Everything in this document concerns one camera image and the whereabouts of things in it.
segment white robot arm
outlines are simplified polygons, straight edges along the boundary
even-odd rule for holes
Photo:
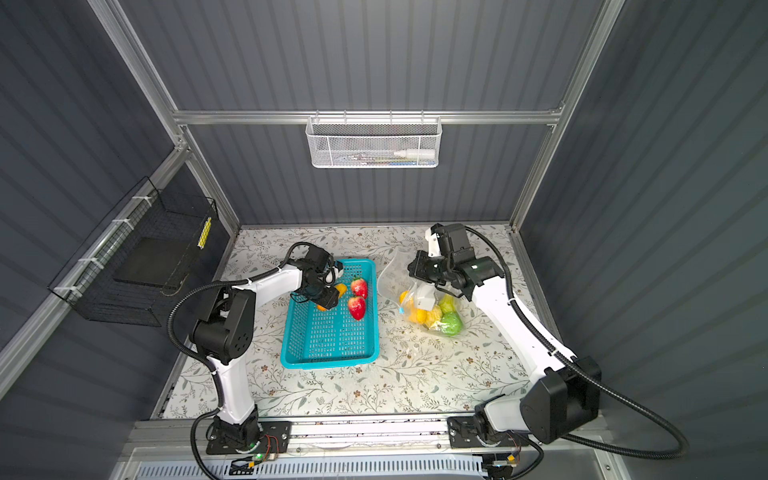
[[[299,245],[309,247],[305,257],[290,259],[293,248]],[[212,429],[233,450],[247,451],[260,437],[258,412],[248,388],[244,362],[244,354],[253,340],[256,309],[291,292],[326,309],[339,302],[333,284],[343,275],[343,265],[311,243],[299,242],[294,247],[280,266],[239,283],[206,290],[200,299],[190,341],[214,368],[214,378],[219,380],[221,404]]]
[[[594,419],[599,406],[598,389],[580,380],[555,354],[574,361],[596,379],[600,378],[600,369],[589,357],[577,359],[517,296],[511,295],[502,268],[490,257],[475,257],[467,230],[475,232],[460,223],[437,223],[427,229],[429,251],[417,252],[409,264],[409,274],[436,287],[450,283],[461,290],[498,327],[528,374],[531,389],[524,398],[499,396],[476,408],[479,435],[513,430],[530,432],[550,443]],[[513,303],[520,312],[515,312]],[[545,347],[531,329],[537,330],[554,350]]]

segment metal rail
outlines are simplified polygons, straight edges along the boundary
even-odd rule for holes
[[[440,118],[443,124],[556,125],[560,111],[200,111],[182,110],[173,119],[182,125],[301,125],[310,117],[323,121],[388,122]]]

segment gray wall panel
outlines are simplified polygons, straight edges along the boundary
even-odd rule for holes
[[[172,147],[86,2],[0,2],[0,347]]]
[[[85,1],[0,2],[0,77],[2,348],[173,145]],[[200,194],[187,168],[168,188]],[[188,283],[228,240],[214,224]],[[175,358],[161,329],[67,315],[0,401],[0,478],[107,478]]]
[[[633,478],[762,475],[768,452],[768,5],[693,6],[627,3],[522,229],[566,343],[689,436]]]
[[[201,194],[187,168],[167,189]],[[215,222],[190,286],[210,281],[228,240]],[[194,315],[186,309],[178,320],[184,336]],[[151,414],[176,357],[161,328],[70,313],[0,402],[0,478],[19,478],[20,471],[41,480],[107,478],[133,423]]]
[[[598,0],[124,3],[179,108],[187,110],[556,108],[599,6]]]
[[[191,127],[243,224],[508,220],[548,127],[445,126],[437,168],[312,166],[304,127]]]

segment yellow label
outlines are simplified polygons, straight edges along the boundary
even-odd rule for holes
[[[210,232],[210,217],[205,222],[203,231],[200,232],[200,239],[197,241],[197,246],[202,250],[205,247],[205,240],[208,240],[208,233]]]

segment leaf pattern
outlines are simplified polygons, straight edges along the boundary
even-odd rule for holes
[[[370,258],[380,273],[395,249],[425,248],[424,227],[293,228],[241,230],[223,278],[252,276],[277,265],[296,241],[316,243],[337,258]],[[502,225],[475,226],[509,263],[515,289],[535,313]],[[493,253],[469,236],[478,257]],[[456,412],[504,394],[523,395],[527,375],[493,322],[474,303],[459,303],[465,330],[449,338],[429,332],[379,298],[379,358],[335,369],[284,369],[280,364],[287,295],[256,314],[246,352],[248,385],[263,416]],[[164,410],[166,419],[189,419],[216,405],[207,369],[187,359]]]

